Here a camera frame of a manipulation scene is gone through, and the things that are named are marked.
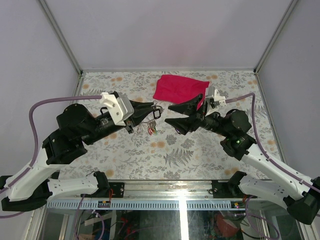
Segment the keyring with coloured tags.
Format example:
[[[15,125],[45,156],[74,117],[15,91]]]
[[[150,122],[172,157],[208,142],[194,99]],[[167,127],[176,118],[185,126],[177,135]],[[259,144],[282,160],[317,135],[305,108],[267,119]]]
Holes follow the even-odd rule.
[[[155,120],[149,120],[149,121],[143,121],[137,126],[137,133],[142,134],[143,131],[146,130],[147,133],[152,136],[152,135],[157,135],[158,130],[157,130],[157,123]]]

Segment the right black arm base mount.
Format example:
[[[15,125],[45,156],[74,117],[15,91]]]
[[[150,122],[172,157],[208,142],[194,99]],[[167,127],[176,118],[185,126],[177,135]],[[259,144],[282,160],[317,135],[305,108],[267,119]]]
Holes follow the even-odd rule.
[[[256,196],[258,180],[245,172],[236,171],[229,180],[211,180],[208,193],[215,199],[243,199],[245,195]]]

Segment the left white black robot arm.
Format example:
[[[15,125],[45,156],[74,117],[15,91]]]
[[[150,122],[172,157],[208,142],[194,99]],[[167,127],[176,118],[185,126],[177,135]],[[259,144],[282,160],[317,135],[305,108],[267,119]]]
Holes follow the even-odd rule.
[[[138,126],[156,107],[153,102],[140,103],[130,100],[129,117],[123,125],[115,123],[111,110],[104,106],[100,115],[93,116],[82,104],[69,105],[56,120],[58,129],[43,142],[35,163],[24,170],[24,176],[4,175],[0,178],[1,190],[6,197],[1,200],[1,208],[6,212],[29,212],[56,198],[75,195],[90,198],[111,198],[113,190],[106,174],[94,171],[93,174],[75,179],[52,179],[61,168],[85,155],[85,146],[121,130],[128,133]]]

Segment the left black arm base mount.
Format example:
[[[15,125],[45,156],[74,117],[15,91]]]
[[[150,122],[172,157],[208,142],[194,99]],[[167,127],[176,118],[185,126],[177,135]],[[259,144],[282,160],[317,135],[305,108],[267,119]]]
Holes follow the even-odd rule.
[[[110,182],[109,188],[102,190],[102,192],[97,194],[98,198],[108,198],[108,199],[120,199],[124,197],[125,193],[125,183],[124,182]]]

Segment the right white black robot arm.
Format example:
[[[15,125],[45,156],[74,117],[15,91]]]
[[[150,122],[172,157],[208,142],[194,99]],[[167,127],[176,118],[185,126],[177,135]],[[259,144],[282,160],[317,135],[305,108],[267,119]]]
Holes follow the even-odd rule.
[[[167,118],[165,122],[182,135],[202,128],[223,136],[220,145],[228,156],[256,168],[272,181],[264,182],[239,171],[228,181],[229,194],[267,200],[284,208],[295,220],[310,225],[320,210],[320,179],[298,172],[264,150],[258,137],[248,134],[257,127],[255,122],[249,122],[245,111],[231,109],[221,116],[217,111],[209,111],[215,106],[213,98],[204,100],[198,107],[202,98],[199,94],[187,102],[169,106],[169,110],[185,117]]]

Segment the key with black tag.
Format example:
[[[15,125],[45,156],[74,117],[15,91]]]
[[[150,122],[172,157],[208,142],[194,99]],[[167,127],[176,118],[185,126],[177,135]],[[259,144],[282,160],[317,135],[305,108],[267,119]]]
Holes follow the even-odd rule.
[[[152,115],[153,115],[153,118],[155,120],[159,119],[161,116],[162,116],[162,113],[163,113],[163,107],[158,105],[158,102],[157,101],[154,101],[153,102],[153,111],[152,111]]]

